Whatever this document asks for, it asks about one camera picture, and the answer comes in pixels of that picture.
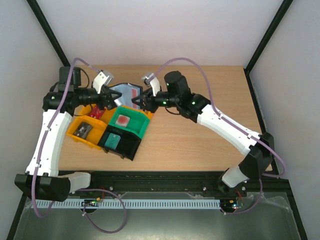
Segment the black leather card holder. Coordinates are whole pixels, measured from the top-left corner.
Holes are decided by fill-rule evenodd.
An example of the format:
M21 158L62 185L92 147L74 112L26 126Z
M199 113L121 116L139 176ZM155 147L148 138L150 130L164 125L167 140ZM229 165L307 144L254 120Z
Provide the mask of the black leather card holder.
M116 105L117 107L119 106L128 106L133 108L133 103L132 103L132 86L140 88L140 94L143 92L143 87L139 85L135 85L132 83L119 83L116 85L111 86L110 88L112 90L118 91L122 93L122 97L119 98L121 105Z

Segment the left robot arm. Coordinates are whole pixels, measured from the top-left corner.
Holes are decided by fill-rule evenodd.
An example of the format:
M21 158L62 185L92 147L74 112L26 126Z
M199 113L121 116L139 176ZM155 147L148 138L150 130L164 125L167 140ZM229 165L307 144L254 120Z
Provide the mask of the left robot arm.
M69 194L90 185L91 175L74 172L59 175L59 159L67 128L78 106L96 105L114 109L122 93L111 90L113 75L99 70L91 87L81 86L80 67L59 69L59 80L43 98L42 126L33 157L24 174L14 184L30 199L65 201Z

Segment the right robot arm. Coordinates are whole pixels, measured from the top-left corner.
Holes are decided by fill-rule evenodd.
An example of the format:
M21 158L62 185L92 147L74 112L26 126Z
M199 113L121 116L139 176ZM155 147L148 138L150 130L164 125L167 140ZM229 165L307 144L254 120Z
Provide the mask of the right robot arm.
M143 110L155 113L159 107L173 107L178 113L196 124L204 126L231 143L244 159L228 168L218 179L218 191L229 196L236 187L247 180L258 180L272 163L274 138L269 133L250 130L224 115L201 94L191 92L185 76L171 71L164 76L166 91L161 89L154 73L142 77L148 89L132 102Z

